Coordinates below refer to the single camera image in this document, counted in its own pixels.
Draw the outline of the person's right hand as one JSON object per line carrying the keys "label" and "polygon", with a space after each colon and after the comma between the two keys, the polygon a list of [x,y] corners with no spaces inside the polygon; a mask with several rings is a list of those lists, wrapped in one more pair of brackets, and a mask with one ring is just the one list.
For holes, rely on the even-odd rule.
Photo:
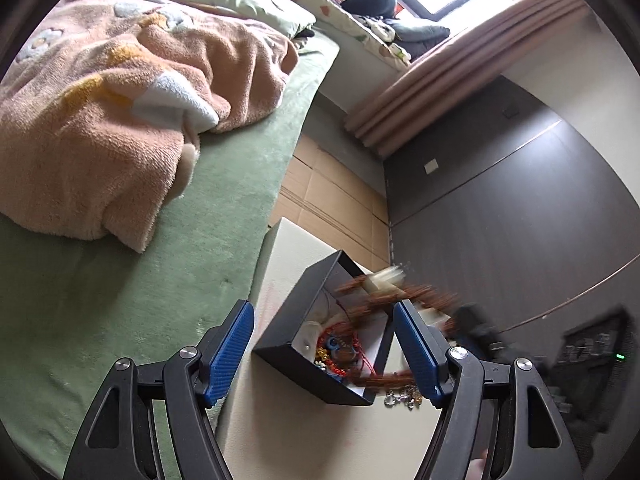
{"label": "person's right hand", "polygon": [[474,458],[469,463],[468,471],[465,475],[465,480],[482,480],[484,469],[486,466],[486,460],[488,457],[488,450],[484,450],[480,454],[480,458]]}

